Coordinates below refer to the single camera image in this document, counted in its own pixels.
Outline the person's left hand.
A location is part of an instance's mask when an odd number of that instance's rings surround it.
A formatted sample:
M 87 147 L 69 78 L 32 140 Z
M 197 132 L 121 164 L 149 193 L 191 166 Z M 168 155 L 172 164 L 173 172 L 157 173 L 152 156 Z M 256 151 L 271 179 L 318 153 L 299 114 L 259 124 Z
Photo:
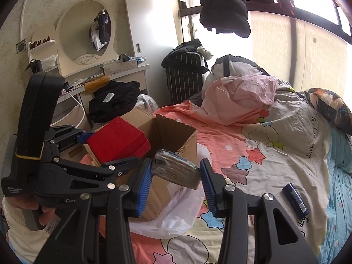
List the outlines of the person's left hand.
M 22 195 L 16 197 L 6 197 L 8 204 L 15 209 L 37 210 L 39 203 L 32 195 Z M 39 216 L 39 223 L 46 225 L 51 222 L 55 216 L 55 209 L 42 207 L 43 214 Z

